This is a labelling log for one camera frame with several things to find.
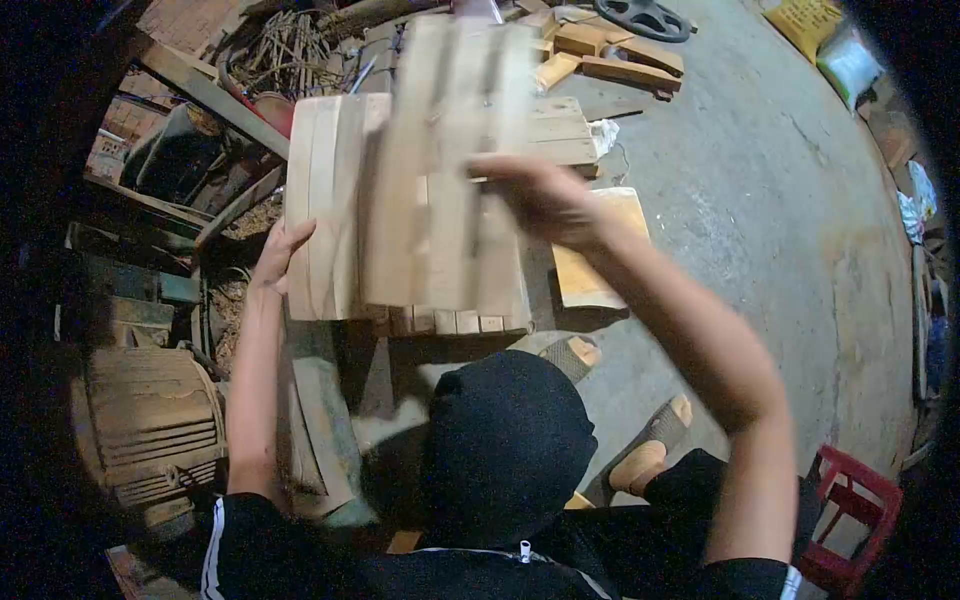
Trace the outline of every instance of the bundle of sticks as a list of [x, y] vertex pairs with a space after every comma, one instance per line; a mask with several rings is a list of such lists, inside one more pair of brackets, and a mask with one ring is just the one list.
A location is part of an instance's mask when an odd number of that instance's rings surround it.
[[272, 16], [246, 51], [234, 55], [230, 76], [251, 95], [274, 91], [296, 102], [339, 89], [343, 76], [326, 69], [336, 46], [334, 19], [325, 10], [282, 11]]

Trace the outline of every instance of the steering wheel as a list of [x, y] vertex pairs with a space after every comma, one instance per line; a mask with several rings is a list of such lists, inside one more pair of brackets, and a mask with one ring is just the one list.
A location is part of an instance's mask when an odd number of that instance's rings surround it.
[[638, 36], [680, 43], [690, 37], [690, 22], [655, 0], [593, 0], [608, 21]]

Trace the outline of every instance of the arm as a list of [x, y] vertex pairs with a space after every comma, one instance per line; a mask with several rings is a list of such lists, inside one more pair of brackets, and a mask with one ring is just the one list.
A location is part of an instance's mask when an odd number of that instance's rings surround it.
[[287, 232], [281, 219], [270, 230], [247, 288], [227, 403], [227, 493], [258, 493], [278, 507], [276, 387], [285, 275], [290, 255], [315, 228], [309, 221]]
[[731, 461], [705, 563], [789, 563], [797, 512], [793, 429], [776, 366], [750, 327], [605, 212], [570, 171], [509, 156], [478, 158], [470, 170], [501, 188], [522, 227], [587, 259], [727, 432]]

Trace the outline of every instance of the yellow bag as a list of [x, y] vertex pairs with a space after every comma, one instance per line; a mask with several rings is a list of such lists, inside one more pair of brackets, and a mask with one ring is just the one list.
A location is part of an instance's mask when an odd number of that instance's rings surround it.
[[830, 0], [783, 0], [763, 16], [813, 64], [820, 44], [843, 19]]

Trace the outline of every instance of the person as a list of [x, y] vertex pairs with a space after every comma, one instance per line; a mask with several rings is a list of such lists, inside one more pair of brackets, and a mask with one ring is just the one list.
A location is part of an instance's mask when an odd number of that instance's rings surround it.
[[565, 510], [597, 447], [574, 387], [585, 369], [570, 340], [545, 358], [507, 350], [437, 385], [419, 550], [358, 556], [313, 542], [280, 512], [276, 388], [285, 271], [316, 224], [281, 220], [247, 292], [227, 405], [228, 493], [214, 508], [202, 596], [780, 598], [817, 513], [798, 492], [786, 391], [757, 336], [573, 172], [518, 156], [478, 156], [469, 170], [522, 228], [582, 254], [630, 305], [723, 427], [729, 463], [694, 450], [666, 467], [692, 419], [678, 396], [610, 473], [614, 489], [650, 505]]

